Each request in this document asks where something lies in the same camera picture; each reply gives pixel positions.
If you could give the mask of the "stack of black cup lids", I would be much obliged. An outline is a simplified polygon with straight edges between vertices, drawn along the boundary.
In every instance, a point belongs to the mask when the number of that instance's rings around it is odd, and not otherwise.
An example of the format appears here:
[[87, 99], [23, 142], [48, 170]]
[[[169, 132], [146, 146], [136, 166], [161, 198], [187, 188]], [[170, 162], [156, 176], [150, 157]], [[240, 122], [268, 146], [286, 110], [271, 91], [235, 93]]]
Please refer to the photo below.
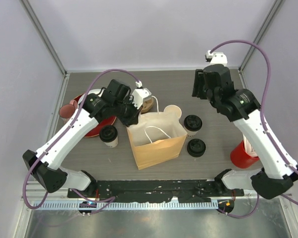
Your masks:
[[190, 156], [198, 158], [204, 155], [206, 144], [201, 139], [192, 139], [187, 144], [187, 152]]

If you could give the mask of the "dark red round tray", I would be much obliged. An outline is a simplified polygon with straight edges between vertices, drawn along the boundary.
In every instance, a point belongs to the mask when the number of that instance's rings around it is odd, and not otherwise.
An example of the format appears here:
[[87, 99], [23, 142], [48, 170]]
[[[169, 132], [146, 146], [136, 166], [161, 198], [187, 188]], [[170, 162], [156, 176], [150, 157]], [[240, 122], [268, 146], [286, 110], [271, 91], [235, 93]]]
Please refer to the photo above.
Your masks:
[[91, 138], [91, 137], [96, 137], [99, 135], [101, 129], [104, 127], [104, 126], [107, 126], [107, 125], [113, 125], [116, 121], [117, 117], [110, 117], [108, 119], [105, 119], [104, 121], [102, 121], [98, 126], [96, 126], [94, 129], [92, 129], [90, 132], [88, 132], [86, 135], [85, 135], [85, 138]]

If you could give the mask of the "brown paper takeout bag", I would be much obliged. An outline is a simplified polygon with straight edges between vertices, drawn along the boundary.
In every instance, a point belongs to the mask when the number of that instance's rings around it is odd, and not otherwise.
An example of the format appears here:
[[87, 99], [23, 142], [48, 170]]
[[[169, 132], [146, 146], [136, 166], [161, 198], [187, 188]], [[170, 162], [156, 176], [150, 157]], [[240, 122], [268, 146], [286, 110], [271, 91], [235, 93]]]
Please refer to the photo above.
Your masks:
[[187, 131], [176, 111], [147, 112], [139, 123], [127, 128], [132, 153], [139, 170], [177, 158]]

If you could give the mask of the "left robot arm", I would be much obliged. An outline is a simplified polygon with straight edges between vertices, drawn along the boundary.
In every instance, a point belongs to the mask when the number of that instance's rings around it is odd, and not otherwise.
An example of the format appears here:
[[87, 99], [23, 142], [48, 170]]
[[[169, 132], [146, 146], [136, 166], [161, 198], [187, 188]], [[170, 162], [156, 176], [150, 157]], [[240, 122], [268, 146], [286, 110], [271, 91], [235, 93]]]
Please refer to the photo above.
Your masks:
[[143, 103], [150, 97], [151, 92], [140, 83], [131, 90], [115, 79], [108, 87], [90, 90], [81, 96], [73, 116], [46, 144], [23, 154], [26, 167], [48, 193], [67, 187], [78, 190], [86, 198], [92, 197], [96, 191], [94, 179], [87, 172], [61, 168], [63, 160], [105, 119], [116, 117], [125, 126], [137, 124]]

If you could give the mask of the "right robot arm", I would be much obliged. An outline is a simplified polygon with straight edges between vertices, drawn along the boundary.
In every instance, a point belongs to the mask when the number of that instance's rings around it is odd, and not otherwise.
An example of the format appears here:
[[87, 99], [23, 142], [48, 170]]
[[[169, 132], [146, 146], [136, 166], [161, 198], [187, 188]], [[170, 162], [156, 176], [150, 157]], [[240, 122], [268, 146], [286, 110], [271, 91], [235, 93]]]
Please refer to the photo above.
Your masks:
[[265, 199], [288, 191], [298, 180], [298, 163], [287, 153], [265, 119], [261, 106], [248, 89], [235, 89], [230, 70], [211, 64], [195, 71], [193, 97], [208, 100], [218, 113], [226, 116], [248, 139], [262, 168], [235, 171], [226, 169], [216, 176], [215, 192], [225, 196], [232, 189], [250, 189]]

